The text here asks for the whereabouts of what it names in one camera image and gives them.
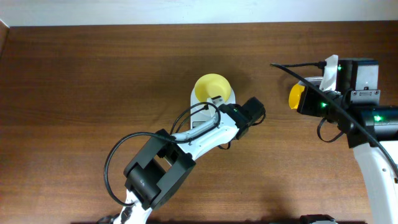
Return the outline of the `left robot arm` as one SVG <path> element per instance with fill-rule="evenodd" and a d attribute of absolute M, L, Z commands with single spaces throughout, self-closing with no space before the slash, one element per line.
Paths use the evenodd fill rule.
<path fill-rule="evenodd" d="M 104 164 L 104 184 L 111 198 L 122 205 L 117 215 L 99 219 L 99 223 L 146 223 L 151 212 L 159 209 L 180 188 L 196 165 L 196 160 L 211 149 L 223 148 L 241 139 L 249 127 L 261 124 L 264 105 L 252 97 L 243 105 L 217 103 L 221 97 L 199 102 L 201 110 L 214 110 L 210 119 L 182 133 L 136 132 L 121 138 L 109 152 Z M 123 171 L 126 199 L 115 196 L 109 184 L 111 158 L 128 139 L 147 136 L 149 140 Z"/>

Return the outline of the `yellow measuring scoop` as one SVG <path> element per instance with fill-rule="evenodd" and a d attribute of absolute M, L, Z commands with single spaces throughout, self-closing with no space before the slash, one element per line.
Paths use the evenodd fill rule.
<path fill-rule="evenodd" d="M 289 107 L 296 110 L 299 107 L 301 94 L 304 92 L 305 86 L 295 84 L 289 94 Z"/>

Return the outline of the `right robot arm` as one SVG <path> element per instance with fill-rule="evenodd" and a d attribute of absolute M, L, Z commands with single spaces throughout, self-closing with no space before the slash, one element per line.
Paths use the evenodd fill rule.
<path fill-rule="evenodd" d="M 379 104 L 378 61 L 333 55 L 314 66 L 323 74 L 308 81 L 342 110 L 304 82 L 291 89 L 290 107 L 337 125 L 361 169 L 374 223 L 397 223 L 397 107 Z"/>

